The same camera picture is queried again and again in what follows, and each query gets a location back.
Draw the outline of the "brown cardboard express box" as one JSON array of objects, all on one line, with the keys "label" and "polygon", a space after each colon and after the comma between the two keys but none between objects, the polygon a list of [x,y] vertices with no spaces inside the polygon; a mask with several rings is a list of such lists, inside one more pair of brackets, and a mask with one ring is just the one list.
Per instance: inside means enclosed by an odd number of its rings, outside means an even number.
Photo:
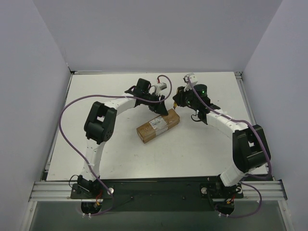
[{"label": "brown cardboard express box", "polygon": [[137,134],[143,143],[148,143],[157,136],[175,127],[180,122],[180,116],[174,109],[168,110],[168,115],[157,116],[147,123],[136,128]]}]

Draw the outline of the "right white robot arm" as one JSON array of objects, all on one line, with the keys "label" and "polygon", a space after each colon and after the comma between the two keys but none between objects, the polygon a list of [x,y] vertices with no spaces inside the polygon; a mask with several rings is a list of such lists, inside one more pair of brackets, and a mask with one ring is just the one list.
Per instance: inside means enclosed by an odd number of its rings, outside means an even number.
[{"label": "right white robot arm", "polygon": [[199,120],[232,140],[232,163],[219,178],[226,187],[236,185],[254,169],[270,163],[270,151],[263,128],[246,120],[233,119],[207,96],[207,86],[178,87],[174,105],[194,110]]}]

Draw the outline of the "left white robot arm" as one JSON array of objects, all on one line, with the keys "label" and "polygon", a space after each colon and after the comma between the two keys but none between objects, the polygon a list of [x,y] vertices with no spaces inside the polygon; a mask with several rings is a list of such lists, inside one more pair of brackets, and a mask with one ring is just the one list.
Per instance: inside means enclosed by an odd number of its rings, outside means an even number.
[{"label": "left white robot arm", "polygon": [[114,132],[116,117],[141,104],[147,105],[156,114],[168,115],[165,96],[161,94],[166,88],[166,83],[158,81],[151,85],[148,80],[140,78],[137,85],[126,90],[120,97],[105,103],[93,103],[84,125],[87,138],[86,161],[77,179],[86,197],[93,198],[98,194],[100,186],[97,178],[100,176],[103,148]]}]

